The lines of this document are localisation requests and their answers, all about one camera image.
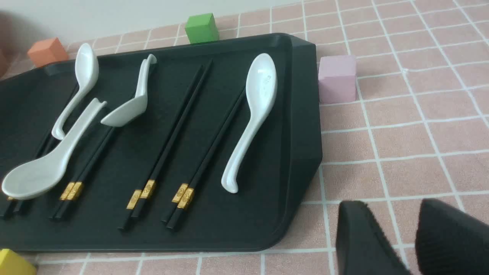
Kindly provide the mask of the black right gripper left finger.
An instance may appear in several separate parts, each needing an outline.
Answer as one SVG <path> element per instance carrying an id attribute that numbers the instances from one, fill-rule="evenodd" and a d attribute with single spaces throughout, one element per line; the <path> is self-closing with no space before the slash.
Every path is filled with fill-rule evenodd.
<path id="1" fill-rule="evenodd" d="M 339 204 L 336 253 L 340 275 L 410 275 L 362 201 Z"/>

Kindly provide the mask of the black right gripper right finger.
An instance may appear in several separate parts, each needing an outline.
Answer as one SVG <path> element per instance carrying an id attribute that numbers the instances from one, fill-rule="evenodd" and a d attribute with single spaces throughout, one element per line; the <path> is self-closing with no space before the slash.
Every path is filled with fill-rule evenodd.
<path id="1" fill-rule="evenodd" d="M 415 252 L 423 275 L 487 275 L 488 225 L 441 200 L 423 199 Z"/>

